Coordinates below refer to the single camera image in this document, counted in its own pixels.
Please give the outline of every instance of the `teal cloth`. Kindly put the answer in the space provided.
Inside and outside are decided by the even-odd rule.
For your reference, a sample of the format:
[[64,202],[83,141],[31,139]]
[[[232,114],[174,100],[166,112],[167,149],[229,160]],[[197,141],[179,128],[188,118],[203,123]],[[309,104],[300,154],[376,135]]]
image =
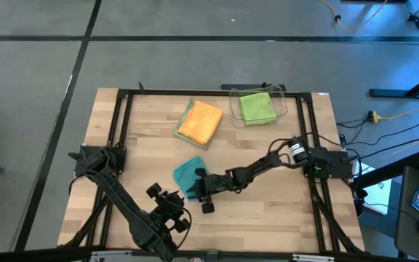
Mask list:
[[276,112],[271,106],[271,97],[267,92],[241,97],[240,112],[247,126],[270,124],[277,118]]
[[193,186],[195,180],[200,178],[197,174],[195,174],[196,168],[204,168],[208,173],[208,169],[204,165],[203,160],[201,160],[201,157],[195,156],[193,159],[188,160],[176,168],[173,174],[175,182],[179,185],[180,190],[189,201],[196,200],[189,199],[189,197],[195,196],[194,192],[187,193],[187,190]]

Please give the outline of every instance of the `concrete floor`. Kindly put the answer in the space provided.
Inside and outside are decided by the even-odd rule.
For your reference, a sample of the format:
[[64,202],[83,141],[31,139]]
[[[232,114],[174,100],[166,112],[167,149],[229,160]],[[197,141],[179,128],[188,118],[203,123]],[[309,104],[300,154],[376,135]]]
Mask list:
[[[378,7],[329,2],[350,27]],[[0,34],[83,35],[93,5],[93,0],[0,0]],[[387,4],[369,25],[346,33],[333,27],[331,12],[319,1],[109,0],[101,5],[93,35],[419,36],[407,22],[409,13],[403,4]],[[0,175],[0,252],[10,249],[79,47],[79,41],[0,42],[0,165],[6,167]],[[149,89],[212,90],[222,83],[273,82],[291,91],[329,92],[338,122],[362,118],[369,110],[393,116],[419,101],[372,99],[367,90],[417,84],[419,43],[90,42],[28,249],[57,243],[74,166],[67,153],[83,141],[96,89],[136,88],[138,81]],[[418,122],[419,112],[368,124],[358,140],[373,142]],[[351,138],[355,130],[340,131]],[[377,146],[353,148],[365,155],[418,137],[416,128]],[[411,153],[364,162],[380,167]],[[370,252],[396,255],[392,239],[365,227],[362,233]]]

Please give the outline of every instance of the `wooden tabletop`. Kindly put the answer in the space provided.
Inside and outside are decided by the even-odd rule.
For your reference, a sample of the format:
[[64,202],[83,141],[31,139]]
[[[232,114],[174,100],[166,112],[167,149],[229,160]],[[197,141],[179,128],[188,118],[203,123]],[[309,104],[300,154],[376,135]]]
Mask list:
[[[116,93],[117,89],[97,91],[84,141],[87,145],[106,144]],[[142,210],[150,212],[156,207],[156,203],[145,192],[153,183],[159,183],[164,190],[179,190],[172,173],[176,167],[194,156],[200,156],[210,172],[223,174],[226,169],[247,166],[266,155],[272,140],[300,135],[294,98],[285,98],[288,112],[275,124],[235,128],[231,121],[228,97],[194,96],[194,99],[224,110],[215,137],[205,151],[173,134],[190,98],[186,95],[133,97],[125,143],[127,161],[119,181]],[[319,134],[339,142],[329,95],[314,93],[313,102]],[[124,107],[125,100],[119,119],[122,119]],[[307,131],[310,132],[305,103],[303,107]],[[120,124],[116,129],[116,138],[119,136]],[[338,146],[325,140],[321,143],[329,150],[340,150]],[[354,244],[363,249],[350,188],[338,179],[330,179],[329,187],[338,223]],[[59,244],[71,239],[90,215],[96,188],[86,178],[74,183]],[[205,215],[198,202],[185,201],[185,207],[192,214],[193,224],[181,250],[318,252],[308,181],[303,177],[301,169],[278,167],[256,177],[254,183],[241,194],[226,191],[212,198],[215,212]],[[327,222],[324,218],[322,220],[326,244],[331,249]],[[102,224],[100,218],[95,243],[99,241]],[[176,243],[183,236],[184,233],[172,232]],[[107,247],[137,248],[130,236],[127,222],[116,208],[111,217]]]

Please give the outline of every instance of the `yellow towel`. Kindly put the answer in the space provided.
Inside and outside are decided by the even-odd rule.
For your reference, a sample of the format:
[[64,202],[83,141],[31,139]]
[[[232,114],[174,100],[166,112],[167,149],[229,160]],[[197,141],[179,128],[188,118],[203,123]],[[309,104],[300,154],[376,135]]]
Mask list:
[[223,110],[200,101],[195,101],[178,132],[200,145],[206,145],[223,117]]

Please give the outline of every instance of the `white sticker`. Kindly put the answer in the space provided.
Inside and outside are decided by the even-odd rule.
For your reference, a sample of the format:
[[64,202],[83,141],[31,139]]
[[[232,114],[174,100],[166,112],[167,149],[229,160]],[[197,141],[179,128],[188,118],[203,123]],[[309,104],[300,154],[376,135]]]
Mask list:
[[304,151],[305,151],[305,149],[303,149],[303,148],[295,149],[294,151],[292,151],[292,155],[294,156],[294,155],[302,153]]
[[291,147],[289,147],[289,149],[290,149],[290,151],[294,151],[295,149],[297,149],[297,148],[299,148],[300,147],[300,144],[295,144],[295,145],[293,145],[293,146],[291,146]]

